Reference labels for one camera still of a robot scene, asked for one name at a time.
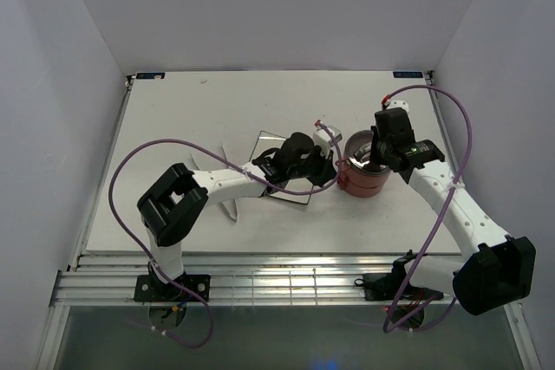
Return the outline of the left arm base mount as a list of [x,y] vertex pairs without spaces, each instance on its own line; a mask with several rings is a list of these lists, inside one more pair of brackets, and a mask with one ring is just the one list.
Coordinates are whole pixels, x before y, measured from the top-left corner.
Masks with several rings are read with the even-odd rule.
[[[176,282],[208,302],[211,278],[210,275],[184,274],[178,277]],[[137,277],[133,296],[135,302],[181,302],[189,299],[197,301],[196,297],[191,296],[183,289],[179,289],[171,283],[163,283],[155,274]]]

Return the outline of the grey lunch box lid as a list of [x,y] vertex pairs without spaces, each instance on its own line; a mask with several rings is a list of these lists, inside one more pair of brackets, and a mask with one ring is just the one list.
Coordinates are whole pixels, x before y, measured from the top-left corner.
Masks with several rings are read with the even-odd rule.
[[365,175],[385,175],[389,168],[376,164],[370,156],[373,140],[371,130],[362,130],[352,134],[344,148],[344,156],[349,167]]

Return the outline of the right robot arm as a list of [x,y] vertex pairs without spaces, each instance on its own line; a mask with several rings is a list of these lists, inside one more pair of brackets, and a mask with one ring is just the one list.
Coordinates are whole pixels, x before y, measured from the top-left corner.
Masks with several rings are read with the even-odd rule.
[[375,113],[370,159],[397,172],[440,217],[462,255],[441,262],[408,253],[393,263],[387,281],[402,298],[422,288],[455,297],[471,315],[529,296],[536,250],[497,225],[454,181],[444,154],[431,140],[416,140],[401,107]]

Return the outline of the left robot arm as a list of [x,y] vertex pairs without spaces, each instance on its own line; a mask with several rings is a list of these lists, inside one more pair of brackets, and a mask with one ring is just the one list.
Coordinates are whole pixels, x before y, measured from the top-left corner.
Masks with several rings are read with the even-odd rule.
[[331,185],[336,181],[333,158],[339,139],[333,130],[320,127],[311,136],[295,132],[280,147],[241,166],[211,171],[190,170],[182,163],[170,166],[137,203],[153,258],[149,274],[154,290],[168,301],[182,294],[181,243],[206,207],[277,192],[305,196],[305,191],[286,188],[292,180],[305,179],[321,189]]

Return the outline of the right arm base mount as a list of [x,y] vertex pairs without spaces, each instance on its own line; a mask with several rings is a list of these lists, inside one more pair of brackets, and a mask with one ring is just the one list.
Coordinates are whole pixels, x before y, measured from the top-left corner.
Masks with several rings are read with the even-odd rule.
[[[366,301],[393,300],[406,275],[403,266],[415,259],[416,254],[410,250],[405,256],[393,262],[390,272],[364,273],[361,277],[355,279],[354,285],[363,289]],[[409,283],[401,296],[402,301],[426,301],[429,298],[441,300],[444,295],[441,292],[415,287]]]

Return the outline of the metal tongs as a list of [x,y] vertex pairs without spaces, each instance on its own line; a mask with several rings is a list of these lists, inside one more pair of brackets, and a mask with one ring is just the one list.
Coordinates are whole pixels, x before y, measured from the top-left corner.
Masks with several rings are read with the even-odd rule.
[[[218,150],[216,153],[223,159],[227,159],[225,147],[223,143],[219,144]],[[212,162],[208,161],[208,158],[203,154],[197,151],[189,153],[190,159],[193,163],[193,168],[199,171],[208,171],[209,168],[212,166]],[[238,222],[238,205],[235,199],[227,200],[222,203],[219,203],[219,208],[225,215],[233,221],[233,223]]]

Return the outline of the pink bowl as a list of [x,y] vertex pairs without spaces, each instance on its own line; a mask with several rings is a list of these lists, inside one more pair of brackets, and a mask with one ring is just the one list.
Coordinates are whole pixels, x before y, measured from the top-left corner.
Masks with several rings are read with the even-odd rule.
[[379,172],[364,171],[346,160],[342,160],[337,165],[340,167],[337,183],[342,190],[347,190],[349,187],[363,189],[378,188],[385,184],[390,175],[389,169],[381,169]]
[[356,198],[372,198],[382,191],[384,184],[379,184],[379,185],[373,184],[372,186],[361,186],[349,181],[339,181],[338,187],[342,191]]

